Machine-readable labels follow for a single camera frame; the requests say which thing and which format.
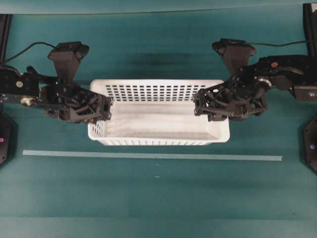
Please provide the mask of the black arm base left side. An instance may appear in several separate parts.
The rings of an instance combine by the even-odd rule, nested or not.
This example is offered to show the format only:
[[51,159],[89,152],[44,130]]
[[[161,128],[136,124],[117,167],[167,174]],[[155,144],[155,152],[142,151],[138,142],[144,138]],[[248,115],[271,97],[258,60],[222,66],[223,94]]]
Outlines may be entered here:
[[7,114],[0,116],[0,166],[12,160],[17,151],[18,124]]

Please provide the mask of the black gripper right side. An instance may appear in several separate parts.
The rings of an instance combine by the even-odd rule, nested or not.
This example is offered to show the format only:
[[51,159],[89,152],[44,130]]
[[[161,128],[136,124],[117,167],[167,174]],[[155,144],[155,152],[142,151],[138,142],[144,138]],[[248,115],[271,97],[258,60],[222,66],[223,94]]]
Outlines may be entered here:
[[[229,83],[199,89],[193,96],[195,116],[207,115],[208,121],[243,121],[249,116],[260,116],[267,110],[266,76],[230,76]],[[228,108],[233,101],[234,114]]]

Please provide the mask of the black arm base right side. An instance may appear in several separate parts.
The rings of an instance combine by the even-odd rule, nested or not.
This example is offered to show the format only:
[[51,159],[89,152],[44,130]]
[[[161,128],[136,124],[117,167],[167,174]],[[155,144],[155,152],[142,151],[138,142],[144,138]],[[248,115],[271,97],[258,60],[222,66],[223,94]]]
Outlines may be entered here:
[[301,162],[317,174],[317,117],[314,116],[300,128]]

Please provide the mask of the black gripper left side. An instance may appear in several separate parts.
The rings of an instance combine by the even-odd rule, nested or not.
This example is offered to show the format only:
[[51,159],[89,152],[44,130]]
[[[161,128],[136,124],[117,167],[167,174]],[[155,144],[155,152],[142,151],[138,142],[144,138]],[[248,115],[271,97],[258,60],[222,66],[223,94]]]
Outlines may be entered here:
[[39,108],[52,118],[93,124],[99,120],[111,119],[110,111],[94,109],[110,109],[114,103],[113,97],[92,92],[59,78],[42,78],[39,83]]

